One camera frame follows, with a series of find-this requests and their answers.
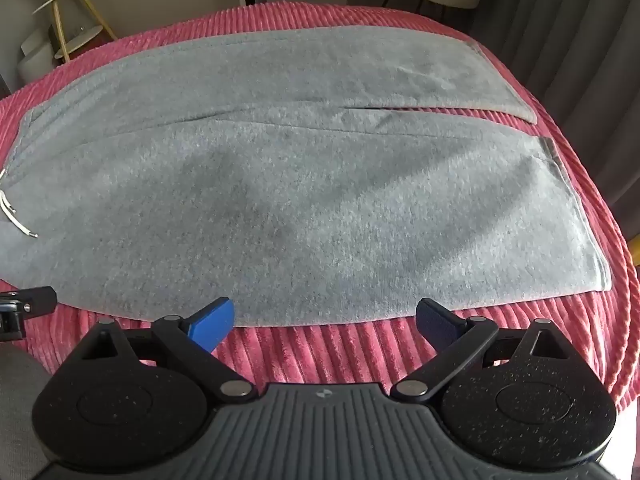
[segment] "pink blanket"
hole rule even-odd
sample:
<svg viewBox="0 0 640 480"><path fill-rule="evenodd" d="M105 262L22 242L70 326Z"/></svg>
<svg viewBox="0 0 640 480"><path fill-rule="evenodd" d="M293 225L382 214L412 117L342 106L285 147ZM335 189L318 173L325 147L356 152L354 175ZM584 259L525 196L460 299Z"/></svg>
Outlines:
<svg viewBox="0 0 640 480"><path fill-rule="evenodd" d="M190 22L144 32L91 50L0 102L0 157L6 158L24 113L52 97L62 87L91 70L129 54L206 36L339 25L380 25L412 28L454 38L464 34L427 18L391 9L315 6L280 2L225 10ZM528 301L463 312L494 319L500 326L523 328L536 317L552 319L591 365L622 409L640 392L636 371L640 342L640 290L620 229L593 182L544 108L487 52L503 76L538 114L532 126L513 116L483 110L437 110L485 118L530 135L552 137L558 145L572 184L579 193L593 232L609 260L613 288L551 300ZM46 285L34 283L33 286ZM10 290L0 282L0 290ZM27 323L28 338L17 344L51 372L97 320L91 312L59 305L55 314ZM124 328L143 326L119 320ZM389 387L433 356L417 333L412 318L333 326L237 328L214 354L262 387L274 381L379 381Z"/></svg>

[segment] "ribbed pink bedspread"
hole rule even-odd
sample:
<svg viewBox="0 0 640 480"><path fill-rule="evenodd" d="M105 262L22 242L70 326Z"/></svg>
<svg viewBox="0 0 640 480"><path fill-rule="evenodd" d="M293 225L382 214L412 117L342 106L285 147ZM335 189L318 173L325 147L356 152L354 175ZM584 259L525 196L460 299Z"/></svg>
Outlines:
<svg viewBox="0 0 640 480"><path fill-rule="evenodd" d="M279 2L225 10L94 49L0 101L0 160L6 158L25 111L74 79L115 59L206 36L339 25L412 28L466 38L427 18L391 9ZM537 111L538 124L532 126L513 116L483 110L438 111L485 118L555 140L594 234L609 260L613 288L609 292L506 304L461 314L487 316L500 326L510 328L526 327L529 320L536 317L552 319L591 365L621 410L638 396L640 388L637 373L640 292L625 240L595 185L544 108L491 53L487 55ZM0 282L0 290L10 290L10 286ZM213 299L203 298L203 306ZM59 305L52 316L28 321L28 338L17 344L53 372L96 320L94 313ZM119 321L124 328L145 325L127 319ZM433 349L417 333L412 318L399 318L333 326L237 328L214 354L260 387L273 381L379 381L389 387L432 357Z"/></svg>

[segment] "white drawstring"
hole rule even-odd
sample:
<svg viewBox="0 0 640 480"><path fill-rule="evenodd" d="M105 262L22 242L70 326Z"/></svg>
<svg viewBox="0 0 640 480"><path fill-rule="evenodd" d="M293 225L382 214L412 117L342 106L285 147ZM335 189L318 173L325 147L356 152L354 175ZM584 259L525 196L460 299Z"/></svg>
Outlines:
<svg viewBox="0 0 640 480"><path fill-rule="evenodd" d="M0 180L2 180L2 177L4 176L5 173L6 173L5 168L2 168L2 171L0 171ZM14 216L14 214L16 213L16 210L8 201L6 195L4 194L4 191L2 190L0 190L0 208L2 209L2 212L6 215L6 217L11 221L11 223L15 225L18 229L20 229L20 231L22 231L27 236L30 236L33 238L38 237L36 233L32 233L24 225L18 222L18 219Z"/></svg>

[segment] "bed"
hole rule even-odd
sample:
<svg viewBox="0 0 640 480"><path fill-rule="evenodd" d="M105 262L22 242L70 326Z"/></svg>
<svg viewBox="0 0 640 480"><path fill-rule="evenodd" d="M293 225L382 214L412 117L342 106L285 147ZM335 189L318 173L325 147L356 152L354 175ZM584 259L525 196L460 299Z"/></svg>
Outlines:
<svg viewBox="0 0 640 480"><path fill-rule="evenodd" d="M1 101L0 157L6 158L25 112L80 76L113 60L157 46L207 36L341 25L400 27L465 38L462 33L428 18L391 9L277 2L224 10L96 48ZM530 319L537 317L552 319L598 375L621 411L636 400L640 391L637 372L640 290L625 240L595 185L544 108L491 53L485 54L533 107L538 123L533 125L505 113L484 110L431 111L485 118L532 136L551 137L582 200L591 229L609 261L612 289L476 308L463 315L487 316L498 325L510 328L526 327ZM0 290L11 289L6 282L1 282L0 286ZM17 344L53 372L97 317L92 312L61 304L51 316L28 321L28 337ZM118 321L124 328L146 326L137 320ZM432 357L433 349L419 336L413 319L407 317L340 325L236 328L214 354L258 387L274 381L377 381L388 388Z"/></svg>

